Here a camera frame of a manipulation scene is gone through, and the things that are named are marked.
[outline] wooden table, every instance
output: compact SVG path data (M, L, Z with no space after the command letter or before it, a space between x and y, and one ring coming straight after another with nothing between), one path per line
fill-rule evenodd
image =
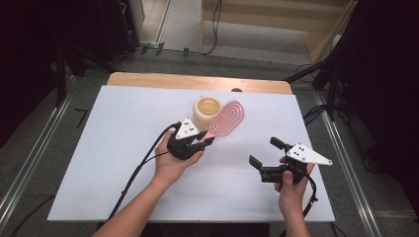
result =
M201 49L204 21L212 21L218 3L218 0L202 1ZM357 0L222 0L219 21L301 31L311 60L315 63L321 59L336 35L343 33L357 2Z
M255 79L187 76L157 73L113 73L108 86L137 86L167 89L231 91L292 95L288 82Z

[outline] finger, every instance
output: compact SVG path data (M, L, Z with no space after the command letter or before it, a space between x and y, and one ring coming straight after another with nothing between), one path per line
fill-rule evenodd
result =
M157 145L156 150L158 149L160 153L161 153L161 152L165 152L165 151L167 151L167 143L169 143L169 139L170 139L170 136L171 136L172 134L173 134L173 131L168 130L168 131L164 134L163 139L162 139L162 140L160 141L160 143Z

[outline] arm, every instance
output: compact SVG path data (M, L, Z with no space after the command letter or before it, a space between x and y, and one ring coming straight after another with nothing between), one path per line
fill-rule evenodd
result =
M308 173L313 169L312 164L307 165ZM302 214L302 196L308 179L303 178L297 185L293 184L293 173L283 173L283 183L275 184L275 190L281 192L279 206L284 215L287 236L305 237L311 236Z
M156 147L157 155L167 152L167 142L171 134L171 131L167 132ZM138 237L166 190L182 176L186 168L197 163L202 155L202 151L197 152L186 161L179 160L170 153L156 157L156 169L150 183L93 236Z

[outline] white table surface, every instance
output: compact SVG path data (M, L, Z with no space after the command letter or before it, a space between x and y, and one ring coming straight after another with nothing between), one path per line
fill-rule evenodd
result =
M193 104L201 96L216 97L224 104L239 101L244 121L229 136L215 139L200 162L161 198L150 221L283 221L274 185L262 183L248 160L251 154L264 166L279 165L285 153L270 144L271 136L311 147L295 96L121 86L102 87L48 220L106 220L157 136L171 123L191 118ZM153 172L154 162L142 168L121 207L148 184ZM311 176L319 201L306 221L334 221L317 166ZM303 206L311 194L308 185Z

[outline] black cable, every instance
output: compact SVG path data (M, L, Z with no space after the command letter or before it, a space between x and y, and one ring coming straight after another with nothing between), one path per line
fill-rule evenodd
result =
M165 49L165 48L148 48L147 50L155 50L155 51L172 51L172 52L182 52L182 53L188 53L188 54L197 54L197 55L208 55L211 54L218 44L218 24L219 24L219 16L221 15L221 0L218 0L218 3L215 6L215 9L213 11L212 15L212 30L213 30L213 44L212 48L207 52L195 52L195 51L184 51L184 50L177 50L177 49Z
M217 9L218 9L218 16L216 19L216 26L215 26L215 23L214 23L215 13ZM213 36L214 36L213 45L212 45L212 48L208 52L204 52L203 55L210 54L216 49L216 45L218 44L218 23L219 23L220 15L221 15L221 0L219 0L218 3L216 4L215 10L213 11L213 15L212 15L212 30L213 30Z
M341 233L341 234L343 234L343 236L345 236L345 237L348 237L335 223L333 223L333 222L330 222L330 225L331 225L331 227L332 227L332 230L333 230L333 233L335 234L335 236L338 236L338 234L337 234L337 232L336 232L336 229L337 230L339 230L339 232Z
M326 105L319 105L313 107L311 110L305 114L305 116L302 117L304 120L305 126L308 126L312 121L314 121L322 112L327 110Z
M19 225L15 228L15 230L12 232L10 237L16 237L18 236L19 230L22 228L22 226L25 224L25 222L33 215L35 212L37 212L41 207L43 207L45 204L47 204L50 200L54 199L56 197L56 191L53 195L49 196L47 199L45 199L41 204L39 204L37 207L35 207L25 218L19 223Z
M147 160L148 156L151 154L151 152L154 150L154 147L157 145L157 143L160 141L160 139L164 136L164 134L171 128L176 127L177 123L173 123L171 125L169 125L168 127L166 127L163 132L161 132L161 134L157 137L157 139L155 140L154 144L151 146L150 150L148 150L147 154L145 155L145 157L142 159L141 163L135 168L135 170L133 171L131 177L129 178L128 182L126 183L126 188L122 191L121 197L120 199L118 199L117 204L115 205L114 209L112 210L108 220L110 220L112 217L114 217L114 215L117 213L118 208L120 208L121 203L124 200L124 197L126 196L127 191L129 190L130 185L132 184L133 180L135 179L136 175L138 174L138 172L141 170L142 166L144 166L148 161L150 161L152 158L155 158L159 155L163 155L159 154L156 155L154 157L151 157L150 159Z

